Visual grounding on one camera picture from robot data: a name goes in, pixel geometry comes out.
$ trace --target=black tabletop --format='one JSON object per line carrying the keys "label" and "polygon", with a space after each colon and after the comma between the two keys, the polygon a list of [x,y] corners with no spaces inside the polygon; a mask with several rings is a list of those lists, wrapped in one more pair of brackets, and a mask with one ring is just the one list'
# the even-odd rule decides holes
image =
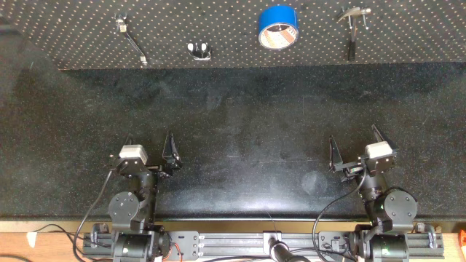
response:
{"label": "black tabletop", "polygon": [[[167,130],[185,165],[161,182],[158,219],[314,219],[356,187],[328,171],[329,135],[353,161],[373,123],[400,147],[387,180],[417,197],[418,218],[466,218],[465,64],[59,72],[42,62],[11,75],[3,219],[81,218],[126,134],[157,164]],[[126,185],[112,178],[92,217],[109,219]],[[365,213],[354,195],[326,217]]]}

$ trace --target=perforated board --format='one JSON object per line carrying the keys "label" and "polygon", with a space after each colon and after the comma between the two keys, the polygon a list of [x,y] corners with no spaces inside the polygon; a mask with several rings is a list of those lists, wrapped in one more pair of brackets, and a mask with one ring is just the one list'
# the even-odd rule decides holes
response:
{"label": "perforated board", "polygon": [[[0,13],[42,48],[60,69],[140,68],[138,54],[116,31],[128,14],[130,33],[148,55],[145,68],[345,64],[350,28],[341,8],[370,7],[369,29],[358,19],[353,63],[466,61],[463,0],[0,0]],[[299,39],[281,51],[258,42],[266,8],[287,4],[299,17]],[[194,61],[189,42],[207,42],[212,60]]]}

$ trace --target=hammer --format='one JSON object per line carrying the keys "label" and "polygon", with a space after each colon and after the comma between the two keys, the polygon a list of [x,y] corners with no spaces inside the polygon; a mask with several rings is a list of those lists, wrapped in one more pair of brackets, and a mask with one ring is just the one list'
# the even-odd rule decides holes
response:
{"label": "hammer", "polygon": [[371,14],[371,8],[369,7],[354,7],[347,9],[346,11],[343,9],[343,12],[337,17],[337,22],[343,20],[343,18],[348,17],[349,21],[349,29],[351,29],[351,42],[349,43],[349,50],[348,50],[348,61],[354,61],[356,58],[356,21],[355,18],[359,16],[363,16],[364,26],[366,30],[369,27],[366,25],[366,15]]}

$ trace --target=black mat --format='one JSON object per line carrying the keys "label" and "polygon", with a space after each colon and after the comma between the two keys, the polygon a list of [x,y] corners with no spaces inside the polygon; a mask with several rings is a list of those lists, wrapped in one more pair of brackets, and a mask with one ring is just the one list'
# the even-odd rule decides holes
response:
{"label": "black mat", "polygon": [[[296,10],[299,38],[275,52],[259,44],[257,21],[279,4]],[[348,63],[348,21],[336,22],[342,7],[372,10],[368,30],[357,19],[354,63],[466,61],[464,0],[6,0],[0,13],[60,69],[140,68],[138,53],[114,33],[119,13],[127,14],[147,68],[237,68]],[[187,52],[188,43],[202,41],[213,49],[211,61]]]}
{"label": "black mat", "polygon": [[[161,184],[158,218],[315,218],[355,187],[327,171],[328,136],[352,161],[373,123],[400,146],[387,179],[418,217],[466,218],[465,64],[61,73],[27,44],[2,47],[3,219],[81,218],[126,134],[157,163],[167,130],[185,168]],[[112,179],[93,218],[125,186]],[[356,195],[328,213],[365,217]]]}

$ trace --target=blue tape roll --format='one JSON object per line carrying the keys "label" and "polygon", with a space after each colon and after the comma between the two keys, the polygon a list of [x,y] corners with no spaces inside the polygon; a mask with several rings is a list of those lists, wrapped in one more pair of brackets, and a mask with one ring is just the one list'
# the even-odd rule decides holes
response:
{"label": "blue tape roll", "polygon": [[298,39],[298,15],[288,6],[270,7],[258,22],[259,43],[269,49],[283,49]]}

